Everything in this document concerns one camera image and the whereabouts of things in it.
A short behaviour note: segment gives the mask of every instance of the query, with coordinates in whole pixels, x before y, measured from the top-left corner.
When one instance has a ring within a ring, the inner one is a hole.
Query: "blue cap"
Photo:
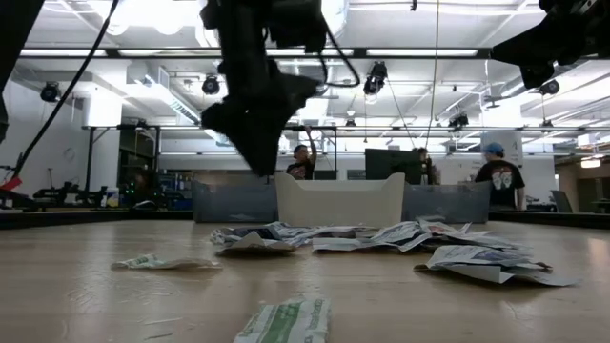
[[[504,148],[500,145],[500,143],[494,142],[486,145],[485,149],[483,149],[483,152],[500,153],[504,152]]]

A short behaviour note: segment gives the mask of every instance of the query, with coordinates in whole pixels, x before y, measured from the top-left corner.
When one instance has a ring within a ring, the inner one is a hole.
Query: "man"
[[[412,152],[417,152],[419,154],[419,161],[421,161],[421,184],[438,185],[438,170],[432,164],[432,158],[428,155],[428,150],[426,148],[413,148]]]
[[[525,183],[519,168],[504,161],[504,148],[491,143],[483,149],[487,163],[478,171],[475,182],[492,182],[490,204],[492,208],[523,210]]]
[[[312,148],[312,154],[309,155],[307,146],[300,144],[295,148],[296,163],[288,166],[286,173],[292,175],[297,180],[313,180],[315,161],[317,160],[317,150],[315,149],[314,140],[312,139],[312,128],[306,126],[305,132],[309,138],[309,144]]]

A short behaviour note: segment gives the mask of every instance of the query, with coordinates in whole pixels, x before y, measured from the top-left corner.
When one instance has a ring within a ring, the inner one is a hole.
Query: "workbench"
[[[570,288],[494,285],[413,272],[429,254],[324,253],[221,258],[189,221],[118,221],[0,232],[2,341],[224,343],[257,307],[292,297],[332,300],[332,343],[607,342],[610,232],[489,222],[534,248]],[[114,261],[220,261],[220,271],[113,272]],[[165,337],[151,338],[170,334]]]

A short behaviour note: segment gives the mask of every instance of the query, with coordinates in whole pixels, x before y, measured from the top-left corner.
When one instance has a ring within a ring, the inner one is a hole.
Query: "black t-shirt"
[[[478,171],[475,181],[492,182],[491,205],[506,206],[513,209],[517,208],[515,190],[525,187],[519,168],[504,160],[487,162]]]
[[[292,175],[297,180],[313,180],[314,179],[315,163],[309,159],[306,162],[297,162],[286,170],[286,173]]]

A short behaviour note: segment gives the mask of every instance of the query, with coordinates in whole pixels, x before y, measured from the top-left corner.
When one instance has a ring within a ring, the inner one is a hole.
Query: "white bin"
[[[279,220],[293,226],[366,225],[400,222],[404,173],[387,180],[296,181],[275,176]]]

